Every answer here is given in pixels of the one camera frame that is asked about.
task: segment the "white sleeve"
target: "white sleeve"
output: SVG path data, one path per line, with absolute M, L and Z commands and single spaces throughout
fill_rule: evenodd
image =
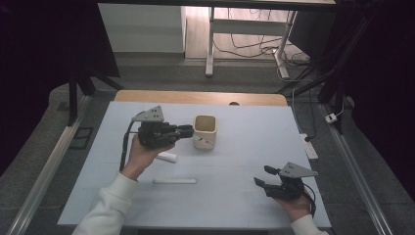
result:
M 110 186 L 100 189 L 72 234 L 119 234 L 137 187 L 137 181 L 118 173 Z
M 303 216 L 291 224 L 296 235 L 328 235 L 327 232 L 318 230 L 312 220 L 311 214 Z

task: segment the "human hand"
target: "human hand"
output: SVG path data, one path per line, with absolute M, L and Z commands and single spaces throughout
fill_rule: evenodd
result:
M 281 204 L 290 217 L 291 222 L 311 214 L 310 202 L 304 195 L 301 195 L 298 199 L 294 200 L 281 200 L 276 198 L 274 198 L 274 200 Z
M 132 138 L 128 162 L 121 174 L 127 178 L 137 180 L 138 176 L 143 173 L 144 169 L 153 162 L 159 153 L 172 149 L 173 147 L 174 145 L 169 145 L 158 149 L 147 149 L 140 144 L 138 135 L 135 134 Z

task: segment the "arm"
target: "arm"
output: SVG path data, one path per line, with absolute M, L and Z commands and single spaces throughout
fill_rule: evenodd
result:
M 310 214 L 310 202 L 304 196 L 296 200 L 284 201 L 274 199 L 287 212 L 291 220 L 291 227 L 296 235 L 328 235 L 326 232 L 320 231 L 314 224 Z
M 131 206 L 131 198 L 138 187 L 138 176 L 159 153 L 172 147 L 148 150 L 140 145 L 138 136 L 134 135 L 128 163 L 122 172 L 116 175 L 110 186 L 100 189 L 92 203 L 91 211 L 72 234 L 119 234 Z

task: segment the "beige cup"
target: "beige cup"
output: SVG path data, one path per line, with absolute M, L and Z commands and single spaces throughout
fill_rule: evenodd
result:
M 213 149 L 216 143 L 216 117 L 196 116 L 193 122 L 193 128 L 195 129 L 193 146 L 198 149 Z

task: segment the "white wall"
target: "white wall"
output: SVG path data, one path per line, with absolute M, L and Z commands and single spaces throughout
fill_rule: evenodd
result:
M 184 7 L 99 4 L 99 8 L 114 52 L 184 52 Z

